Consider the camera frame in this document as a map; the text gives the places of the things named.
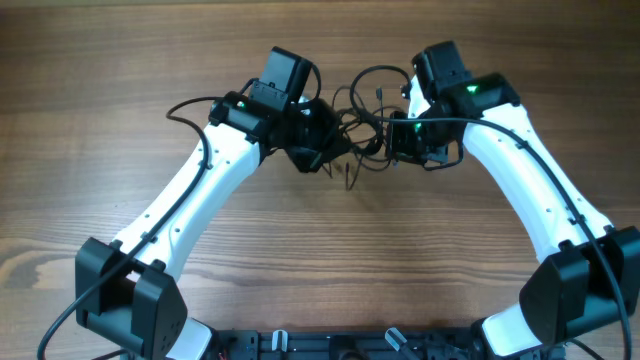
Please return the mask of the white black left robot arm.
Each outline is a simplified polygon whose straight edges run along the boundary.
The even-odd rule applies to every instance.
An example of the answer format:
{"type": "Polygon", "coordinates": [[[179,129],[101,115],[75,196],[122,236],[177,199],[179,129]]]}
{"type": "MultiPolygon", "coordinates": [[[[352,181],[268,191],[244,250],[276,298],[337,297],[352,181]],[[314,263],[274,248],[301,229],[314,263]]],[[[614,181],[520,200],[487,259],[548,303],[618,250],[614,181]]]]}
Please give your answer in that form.
{"type": "Polygon", "coordinates": [[[146,211],[104,243],[87,240],[75,257],[77,323],[131,359],[203,359],[213,330],[194,320],[178,289],[188,257],[236,188],[276,151],[302,173],[345,154],[336,112],[304,99],[315,64],[273,48],[262,75],[212,99],[187,162],[146,211]]]}

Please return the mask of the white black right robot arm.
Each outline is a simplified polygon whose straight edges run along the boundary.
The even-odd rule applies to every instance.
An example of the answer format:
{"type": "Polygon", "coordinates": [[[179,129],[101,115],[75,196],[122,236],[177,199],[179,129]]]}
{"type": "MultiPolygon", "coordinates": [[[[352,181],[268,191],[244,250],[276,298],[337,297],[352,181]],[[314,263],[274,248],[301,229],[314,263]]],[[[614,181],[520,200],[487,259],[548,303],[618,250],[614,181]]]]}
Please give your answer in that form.
{"type": "Polygon", "coordinates": [[[412,65],[409,107],[389,125],[389,156],[441,170],[456,144],[493,177],[536,253],[517,302],[480,323],[486,356],[514,358],[615,322],[628,329],[639,300],[638,230],[615,227],[582,196],[504,76],[473,77],[450,41],[412,65]]]}

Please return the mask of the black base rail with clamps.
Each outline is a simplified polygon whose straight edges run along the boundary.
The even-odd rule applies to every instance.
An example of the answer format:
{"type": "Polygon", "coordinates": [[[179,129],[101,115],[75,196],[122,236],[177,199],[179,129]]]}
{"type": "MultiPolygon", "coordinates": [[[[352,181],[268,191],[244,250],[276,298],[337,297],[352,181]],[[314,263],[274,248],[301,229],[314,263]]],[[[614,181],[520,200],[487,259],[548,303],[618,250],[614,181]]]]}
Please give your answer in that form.
{"type": "Polygon", "coordinates": [[[174,345],[167,359],[476,359],[468,330],[445,328],[372,332],[215,331],[204,350],[174,345]]]}

